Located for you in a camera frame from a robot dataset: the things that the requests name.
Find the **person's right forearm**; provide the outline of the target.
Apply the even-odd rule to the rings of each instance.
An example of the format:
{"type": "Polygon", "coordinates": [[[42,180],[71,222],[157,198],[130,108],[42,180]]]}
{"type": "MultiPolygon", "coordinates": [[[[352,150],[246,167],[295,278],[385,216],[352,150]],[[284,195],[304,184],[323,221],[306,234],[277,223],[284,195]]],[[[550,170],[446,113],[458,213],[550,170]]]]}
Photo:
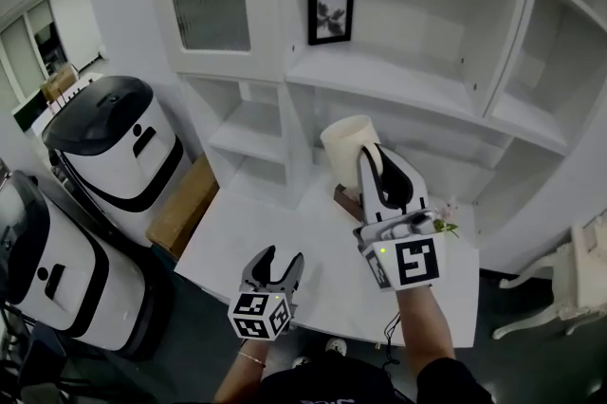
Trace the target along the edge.
{"type": "Polygon", "coordinates": [[[455,359],[447,320],[428,286],[396,292],[402,335],[411,369],[418,376],[430,363],[455,359]]]}

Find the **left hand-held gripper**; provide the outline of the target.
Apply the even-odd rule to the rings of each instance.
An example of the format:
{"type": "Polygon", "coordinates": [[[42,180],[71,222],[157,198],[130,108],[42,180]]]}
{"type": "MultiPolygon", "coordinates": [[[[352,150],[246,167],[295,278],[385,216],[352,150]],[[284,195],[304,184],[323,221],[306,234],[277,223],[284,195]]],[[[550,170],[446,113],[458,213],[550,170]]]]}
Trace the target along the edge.
{"type": "Polygon", "coordinates": [[[304,271],[304,255],[293,257],[280,281],[281,291],[268,291],[271,263],[276,247],[269,246],[256,254],[242,271],[240,291],[229,306],[228,317],[238,338],[276,340],[290,326],[295,311],[292,295],[299,287],[304,271]]]}

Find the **person's left forearm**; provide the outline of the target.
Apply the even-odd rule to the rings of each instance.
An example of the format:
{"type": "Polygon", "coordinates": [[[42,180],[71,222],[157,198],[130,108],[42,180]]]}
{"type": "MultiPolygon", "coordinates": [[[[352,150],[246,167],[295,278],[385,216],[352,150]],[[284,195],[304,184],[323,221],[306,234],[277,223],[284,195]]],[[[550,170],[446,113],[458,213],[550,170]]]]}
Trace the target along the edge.
{"type": "Polygon", "coordinates": [[[214,404],[251,404],[259,391],[270,341],[244,340],[216,391],[214,404]]]}

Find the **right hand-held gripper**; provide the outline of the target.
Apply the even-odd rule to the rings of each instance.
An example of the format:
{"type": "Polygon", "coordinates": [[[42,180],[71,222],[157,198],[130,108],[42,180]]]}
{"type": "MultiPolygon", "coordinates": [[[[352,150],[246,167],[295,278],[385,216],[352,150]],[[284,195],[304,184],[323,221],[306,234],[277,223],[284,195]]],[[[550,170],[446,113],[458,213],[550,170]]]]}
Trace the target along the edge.
{"type": "Polygon", "coordinates": [[[403,156],[378,145],[382,174],[370,152],[359,154],[361,203],[368,225],[354,230],[359,252],[382,291],[431,285],[445,272],[445,233],[429,204],[425,179],[403,156]],[[398,217],[380,221],[380,206],[398,217]]]}

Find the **small potted flower plant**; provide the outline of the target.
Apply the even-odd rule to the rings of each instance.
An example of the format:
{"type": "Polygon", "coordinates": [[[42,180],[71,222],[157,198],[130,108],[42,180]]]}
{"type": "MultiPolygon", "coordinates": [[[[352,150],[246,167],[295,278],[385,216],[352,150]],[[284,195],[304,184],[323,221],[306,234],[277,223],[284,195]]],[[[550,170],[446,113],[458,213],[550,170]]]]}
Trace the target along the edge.
{"type": "Polygon", "coordinates": [[[458,201],[452,196],[449,200],[432,208],[434,212],[433,227],[435,232],[449,233],[459,237],[457,225],[458,201]]]}

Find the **brown wooden organizer box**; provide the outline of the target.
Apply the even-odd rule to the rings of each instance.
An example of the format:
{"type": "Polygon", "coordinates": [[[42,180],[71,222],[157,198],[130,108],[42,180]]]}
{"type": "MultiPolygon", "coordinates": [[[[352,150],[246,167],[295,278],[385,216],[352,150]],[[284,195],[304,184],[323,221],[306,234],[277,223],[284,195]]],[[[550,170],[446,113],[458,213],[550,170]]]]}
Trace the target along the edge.
{"type": "Polygon", "coordinates": [[[358,195],[350,194],[341,184],[338,184],[335,187],[333,199],[357,221],[363,222],[365,220],[364,210],[358,195]]]}

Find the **white ornate vanity table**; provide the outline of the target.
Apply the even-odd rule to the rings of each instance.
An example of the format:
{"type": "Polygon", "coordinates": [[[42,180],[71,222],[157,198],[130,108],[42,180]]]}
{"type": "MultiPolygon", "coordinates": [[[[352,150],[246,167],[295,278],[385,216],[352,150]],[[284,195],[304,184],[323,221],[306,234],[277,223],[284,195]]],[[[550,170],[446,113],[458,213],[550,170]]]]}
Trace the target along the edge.
{"type": "Polygon", "coordinates": [[[515,279],[500,281],[500,288],[513,289],[550,268],[553,302],[534,316],[495,329],[495,340],[556,319],[574,322],[565,330],[571,336],[583,325],[607,317],[607,209],[585,226],[572,226],[570,236],[569,242],[533,262],[515,279]]]}

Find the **person's black shirt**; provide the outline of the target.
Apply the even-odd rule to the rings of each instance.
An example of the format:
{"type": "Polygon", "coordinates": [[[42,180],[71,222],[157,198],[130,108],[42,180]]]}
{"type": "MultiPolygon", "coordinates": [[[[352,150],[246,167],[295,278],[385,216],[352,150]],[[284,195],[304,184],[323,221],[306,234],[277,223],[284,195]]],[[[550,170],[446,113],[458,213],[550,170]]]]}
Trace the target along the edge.
{"type": "MultiPolygon", "coordinates": [[[[493,404],[491,394],[460,361],[440,358],[416,378],[416,404],[493,404]]],[[[254,404],[397,404],[387,373],[336,355],[265,377],[254,404]]]]}

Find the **white black service robot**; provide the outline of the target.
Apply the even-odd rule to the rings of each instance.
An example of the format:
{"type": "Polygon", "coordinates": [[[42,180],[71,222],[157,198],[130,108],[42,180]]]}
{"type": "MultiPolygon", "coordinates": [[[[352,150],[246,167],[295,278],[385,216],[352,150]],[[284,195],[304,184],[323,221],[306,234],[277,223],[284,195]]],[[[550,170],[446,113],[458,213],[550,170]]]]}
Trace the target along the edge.
{"type": "Polygon", "coordinates": [[[100,237],[13,171],[0,181],[0,300],[65,337],[143,360],[174,291],[150,249],[100,237]]]}
{"type": "Polygon", "coordinates": [[[192,162],[148,83],[99,78],[67,102],[42,139],[113,225],[152,245],[146,231],[192,162]]]}

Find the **black picture frame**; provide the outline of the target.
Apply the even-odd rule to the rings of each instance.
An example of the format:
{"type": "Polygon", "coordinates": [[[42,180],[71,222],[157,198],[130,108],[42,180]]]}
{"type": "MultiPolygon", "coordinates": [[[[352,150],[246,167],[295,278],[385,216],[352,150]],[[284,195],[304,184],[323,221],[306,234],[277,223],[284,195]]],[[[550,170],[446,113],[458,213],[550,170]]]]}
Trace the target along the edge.
{"type": "Polygon", "coordinates": [[[310,46],[349,42],[354,0],[307,0],[307,40],[310,46]]]}

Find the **flat brown cardboard box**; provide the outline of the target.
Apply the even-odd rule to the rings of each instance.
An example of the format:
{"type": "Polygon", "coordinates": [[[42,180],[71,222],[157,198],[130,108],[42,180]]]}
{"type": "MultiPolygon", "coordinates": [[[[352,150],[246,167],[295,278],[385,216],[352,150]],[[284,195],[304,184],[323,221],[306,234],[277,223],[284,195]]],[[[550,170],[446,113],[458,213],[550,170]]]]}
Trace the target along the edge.
{"type": "Polygon", "coordinates": [[[178,260],[218,192],[212,167],[202,155],[162,205],[146,236],[178,260]]]}

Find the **cream cup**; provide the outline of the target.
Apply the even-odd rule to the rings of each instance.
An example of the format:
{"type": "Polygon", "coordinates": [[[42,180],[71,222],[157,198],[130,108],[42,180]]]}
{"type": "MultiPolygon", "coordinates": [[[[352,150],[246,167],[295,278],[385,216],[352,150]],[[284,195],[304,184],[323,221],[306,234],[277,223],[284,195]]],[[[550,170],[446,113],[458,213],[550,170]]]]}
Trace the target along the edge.
{"type": "Polygon", "coordinates": [[[332,173],[344,188],[359,187],[358,157],[363,148],[369,152],[377,173],[383,174],[383,162],[377,147],[380,140],[370,117],[355,115],[340,119],[326,127],[320,138],[332,173]]]}

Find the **white desk with hutch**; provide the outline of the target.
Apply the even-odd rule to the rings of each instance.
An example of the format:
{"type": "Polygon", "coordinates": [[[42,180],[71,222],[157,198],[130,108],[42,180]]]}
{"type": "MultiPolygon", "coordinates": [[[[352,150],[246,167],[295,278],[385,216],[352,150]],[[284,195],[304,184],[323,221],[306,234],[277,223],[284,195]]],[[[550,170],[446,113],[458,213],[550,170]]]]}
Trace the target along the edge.
{"type": "Polygon", "coordinates": [[[454,196],[433,288],[474,342],[478,272],[517,273],[607,208],[607,0],[354,0],[349,42],[310,46],[307,0],[278,0],[277,82],[174,73],[220,186],[177,265],[227,301],[276,247],[305,270],[295,322],[377,341],[395,306],[333,199],[321,131],[353,115],[454,196]]]}

